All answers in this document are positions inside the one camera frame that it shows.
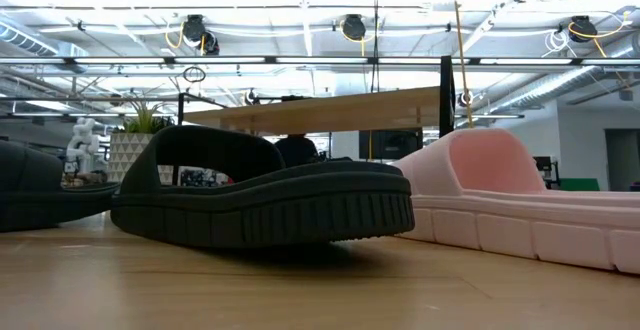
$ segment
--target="white geometric planter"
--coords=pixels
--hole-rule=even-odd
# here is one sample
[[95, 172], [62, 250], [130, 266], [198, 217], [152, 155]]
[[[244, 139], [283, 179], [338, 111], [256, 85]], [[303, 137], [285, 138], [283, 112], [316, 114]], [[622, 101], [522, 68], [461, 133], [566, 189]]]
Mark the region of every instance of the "white geometric planter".
[[[122, 182], [138, 155], [144, 150], [153, 137], [152, 134], [111, 134], [109, 155], [109, 181]], [[173, 166], [158, 166], [160, 183], [171, 185]]]

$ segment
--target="green object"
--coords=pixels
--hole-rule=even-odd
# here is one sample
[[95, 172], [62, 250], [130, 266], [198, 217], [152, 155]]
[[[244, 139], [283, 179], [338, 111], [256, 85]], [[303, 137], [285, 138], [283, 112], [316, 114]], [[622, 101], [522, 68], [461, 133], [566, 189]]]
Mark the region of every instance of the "green object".
[[159, 103], [148, 107], [144, 101], [131, 101], [131, 106], [136, 110], [138, 116], [125, 120], [124, 129], [117, 128], [114, 132], [155, 134], [165, 127], [173, 125], [173, 120], [170, 117], [154, 117], [154, 114], [158, 113], [164, 105], [165, 103]]
[[564, 191], [600, 191], [598, 179], [569, 178], [560, 179], [560, 190]]

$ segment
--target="desk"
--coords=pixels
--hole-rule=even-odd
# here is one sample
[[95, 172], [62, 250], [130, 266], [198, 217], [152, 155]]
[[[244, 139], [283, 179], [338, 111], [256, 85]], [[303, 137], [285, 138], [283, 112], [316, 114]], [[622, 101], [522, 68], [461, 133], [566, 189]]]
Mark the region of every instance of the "desk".
[[203, 251], [0, 234], [2, 329], [638, 329], [640, 278], [398, 238]]

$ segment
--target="dark green slide sandal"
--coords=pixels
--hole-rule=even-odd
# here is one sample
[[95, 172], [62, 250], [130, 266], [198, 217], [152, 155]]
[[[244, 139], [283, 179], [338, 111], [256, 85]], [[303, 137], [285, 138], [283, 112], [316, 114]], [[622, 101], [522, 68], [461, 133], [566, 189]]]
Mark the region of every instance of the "dark green slide sandal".
[[106, 211], [118, 184], [62, 189], [55, 156], [0, 141], [0, 232], [40, 229]]
[[[215, 169], [234, 184], [165, 187], [158, 165]], [[413, 229], [409, 181], [364, 162], [284, 168], [259, 137], [199, 126], [158, 132], [114, 197], [112, 221], [150, 239], [197, 247], [256, 248], [393, 235]]]

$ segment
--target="white robot figure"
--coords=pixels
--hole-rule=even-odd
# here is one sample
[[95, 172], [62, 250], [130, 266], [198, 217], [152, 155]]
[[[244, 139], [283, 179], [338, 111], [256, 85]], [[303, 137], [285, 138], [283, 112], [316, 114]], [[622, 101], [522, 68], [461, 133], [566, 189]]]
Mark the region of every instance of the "white robot figure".
[[92, 157], [98, 151], [98, 136], [92, 134], [94, 119], [79, 118], [73, 126], [73, 137], [67, 145], [66, 173], [88, 173]]

